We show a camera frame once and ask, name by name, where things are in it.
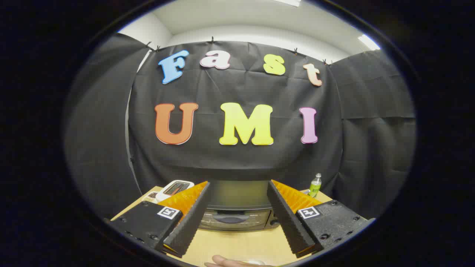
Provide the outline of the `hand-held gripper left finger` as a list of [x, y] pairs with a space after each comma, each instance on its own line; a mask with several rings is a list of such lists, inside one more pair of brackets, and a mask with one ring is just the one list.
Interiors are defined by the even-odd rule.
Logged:
[[108, 224], [144, 247], [182, 257], [200, 226], [210, 188], [204, 181], [158, 203], [142, 200]]

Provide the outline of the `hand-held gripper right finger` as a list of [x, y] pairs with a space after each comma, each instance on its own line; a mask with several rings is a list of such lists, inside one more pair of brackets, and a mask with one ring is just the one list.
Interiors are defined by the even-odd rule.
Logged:
[[331, 250], [374, 221], [337, 200], [322, 202], [275, 180], [268, 182], [267, 197], [298, 258]]

